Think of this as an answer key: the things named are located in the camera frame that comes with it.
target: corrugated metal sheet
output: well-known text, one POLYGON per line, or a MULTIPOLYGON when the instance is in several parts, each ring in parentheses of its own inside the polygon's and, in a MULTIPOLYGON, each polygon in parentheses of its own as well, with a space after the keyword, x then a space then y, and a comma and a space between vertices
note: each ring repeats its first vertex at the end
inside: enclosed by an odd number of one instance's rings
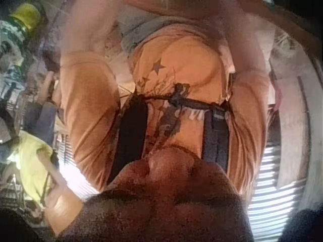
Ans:
POLYGON ((60 160, 60 172, 66 179, 69 188, 83 201, 98 194, 81 174, 80 170, 76 167, 73 159, 72 147, 66 136, 63 137, 60 143, 58 152, 60 160))
POLYGON ((254 196, 248 207, 251 229, 258 242, 277 241, 288 218, 297 207, 306 180, 276 189, 281 147, 268 144, 256 180, 254 196))

